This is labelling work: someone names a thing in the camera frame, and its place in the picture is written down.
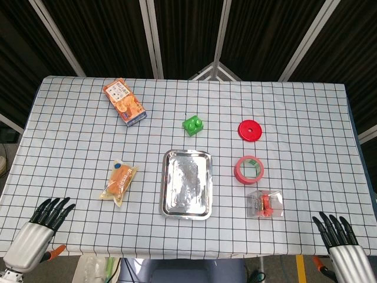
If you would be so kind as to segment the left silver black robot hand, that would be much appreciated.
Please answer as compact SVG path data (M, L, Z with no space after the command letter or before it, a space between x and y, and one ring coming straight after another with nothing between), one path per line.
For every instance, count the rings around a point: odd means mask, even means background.
M6 272L16 277L32 271L39 263L49 261L59 255L65 248L60 246L54 251L47 247L65 218L75 208L70 198L55 198L43 201L34 211L30 220L23 225L4 256Z

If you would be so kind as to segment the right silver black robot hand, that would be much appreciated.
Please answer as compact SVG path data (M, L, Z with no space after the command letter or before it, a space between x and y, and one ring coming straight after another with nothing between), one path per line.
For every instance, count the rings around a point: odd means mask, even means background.
M329 270L318 256L313 257L317 270L333 282L376 282L375 273L350 223L344 218L319 213L313 217L334 270Z

